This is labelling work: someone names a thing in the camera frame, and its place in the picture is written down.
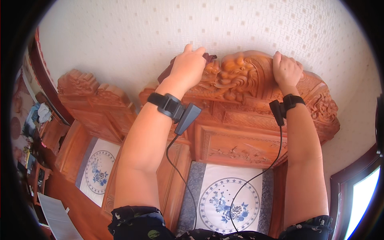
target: circular floral design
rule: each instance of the circular floral design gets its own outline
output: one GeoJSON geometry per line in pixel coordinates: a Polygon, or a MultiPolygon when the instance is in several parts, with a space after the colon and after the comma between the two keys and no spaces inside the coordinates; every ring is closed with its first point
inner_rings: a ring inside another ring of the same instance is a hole
{"type": "Polygon", "coordinates": [[[260,210],[260,199],[250,183],[242,188],[231,207],[231,213],[229,211],[235,194],[245,182],[237,177],[223,178],[204,191],[199,201],[199,215],[207,228],[223,234],[236,231],[230,214],[236,228],[241,231],[255,221],[260,210]]]}
{"type": "Polygon", "coordinates": [[[103,150],[96,152],[89,158],[85,168],[85,180],[94,193],[105,193],[114,162],[114,156],[103,150]]]}

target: window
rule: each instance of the window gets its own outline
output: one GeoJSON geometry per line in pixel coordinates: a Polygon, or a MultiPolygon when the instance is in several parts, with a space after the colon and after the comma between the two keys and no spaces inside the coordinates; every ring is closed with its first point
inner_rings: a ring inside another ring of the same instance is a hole
{"type": "Polygon", "coordinates": [[[379,179],[380,168],[377,168],[368,177],[362,181],[356,183],[353,186],[353,203],[351,218],[345,235],[345,240],[353,233],[356,226],[359,224],[360,219],[365,213],[368,207],[369,201],[372,198],[373,192],[375,191],[377,180],[379,179]]]}
{"type": "Polygon", "coordinates": [[[347,240],[359,225],[374,194],[380,173],[376,144],[348,167],[331,176],[331,207],[334,232],[328,239],[347,240]]]}

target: hand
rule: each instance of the hand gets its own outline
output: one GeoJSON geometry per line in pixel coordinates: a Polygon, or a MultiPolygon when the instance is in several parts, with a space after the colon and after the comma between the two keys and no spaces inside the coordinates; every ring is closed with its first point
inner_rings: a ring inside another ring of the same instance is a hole
{"type": "Polygon", "coordinates": [[[303,77],[303,65],[278,51],[273,56],[273,75],[283,95],[298,95],[296,85],[303,77]]]}
{"type": "Polygon", "coordinates": [[[190,88],[197,85],[201,80],[206,62],[203,58],[204,53],[204,47],[192,51],[192,45],[187,44],[184,52],[176,57],[170,75],[164,79],[156,92],[169,93],[181,99],[190,88]]]}

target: wooden door frame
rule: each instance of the wooden door frame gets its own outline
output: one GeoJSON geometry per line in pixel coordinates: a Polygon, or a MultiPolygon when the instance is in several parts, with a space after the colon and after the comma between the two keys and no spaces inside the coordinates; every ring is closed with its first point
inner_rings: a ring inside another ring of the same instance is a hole
{"type": "Polygon", "coordinates": [[[55,108],[56,113],[59,116],[61,116],[69,125],[72,125],[74,118],[64,107],[64,105],[61,103],[57,96],[57,91],[52,85],[51,80],[49,79],[45,71],[35,38],[33,38],[33,40],[28,44],[28,52],[33,71],[35,72],[37,80],[39,81],[40,86],[43,88],[48,101],[51,103],[51,106],[55,108]]]}

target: wrist strap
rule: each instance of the wrist strap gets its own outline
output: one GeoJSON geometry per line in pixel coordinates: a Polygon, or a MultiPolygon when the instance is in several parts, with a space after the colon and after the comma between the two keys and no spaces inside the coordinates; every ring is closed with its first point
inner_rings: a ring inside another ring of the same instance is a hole
{"type": "Polygon", "coordinates": [[[155,104],[157,110],[178,123],[185,110],[185,106],[181,104],[175,96],[167,93],[164,96],[159,93],[151,93],[147,99],[148,102],[155,104]]]}
{"type": "Polygon", "coordinates": [[[286,113],[289,109],[296,107],[296,103],[302,103],[305,105],[304,100],[300,96],[288,94],[283,97],[284,110],[283,117],[286,118],[286,113]]]}

